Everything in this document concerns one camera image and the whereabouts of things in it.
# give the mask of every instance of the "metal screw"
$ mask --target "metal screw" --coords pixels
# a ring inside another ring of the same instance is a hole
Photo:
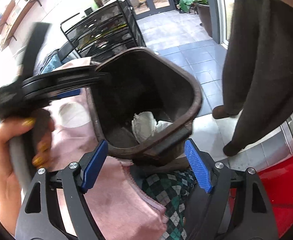
[[[45,168],[40,168],[40,169],[38,169],[38,174],[43,174],[43,173],[45,173]]]
[[[217,162],[215,163],[215,167],[217,167],[218,169],[222,169],[224,167],[224,164],[221,162]]]
[[[255,169],[253,169],[253,168],[248,168],[248,173],[250,173],[250,174],[254,174],[254,173],[255,173]]]
[[[69,168],[70,168],[70,169],[75,169],[75,168],[78,167],[78,166],[79,166],[79,164],[78,164],[78,163],[75,163],[75,162],[69,164]]]

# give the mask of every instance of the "tile floor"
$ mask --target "tile floor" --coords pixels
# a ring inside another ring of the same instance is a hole
[[[191,138],[201,151],[208,152],[214,161],[222,161],[235,170],[253,167],[263,170],[290,155],[281,128],[248,145],[238,155],[226,158],[223,147],[232,138],[238,116],[215,120],[212,109],[223,104],[222,69],[226,49],[212,39],[196,41],[157,51],[192,74],[202,88],[203,104],[193,122]]]
[[[159,51],[211,39],[197,14],[169,11],[137,21],[148,48]]]

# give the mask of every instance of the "shoe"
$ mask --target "shoe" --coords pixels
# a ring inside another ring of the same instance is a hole
[[[237,155],[240,150],[242,150],[242,148],[234,145],[232,142],[229,142],[227,145],[223,147],[223,153],[227,157],[232,157]]]
[[[214,119],[227,118],[227,117],[235,116],[235,115],[238,115],[238,114],[239,113],[237,113],[237,114],[228,114],[225,111],[224,105],[216,106],[212,110],[212,116],[213,116]]]

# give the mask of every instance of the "plastic container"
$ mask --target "plastic container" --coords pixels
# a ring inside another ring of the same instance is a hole
[[[202,104],[200,85],[193,76],[143,47],[116,55],[97,71],[111,75],[109,84],[94,84],[88,93],[96,137],[108,141],[109,155],[163,166],[183,154]],[[131,121],[144,111],[172,124],[139,144]]]

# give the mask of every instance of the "black pants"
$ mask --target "black pants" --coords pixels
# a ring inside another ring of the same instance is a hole
[[[229,114],[243,112],[232,143],[244,148],[293,112],[293,8],[280,0],[235,0],[223,68]]]

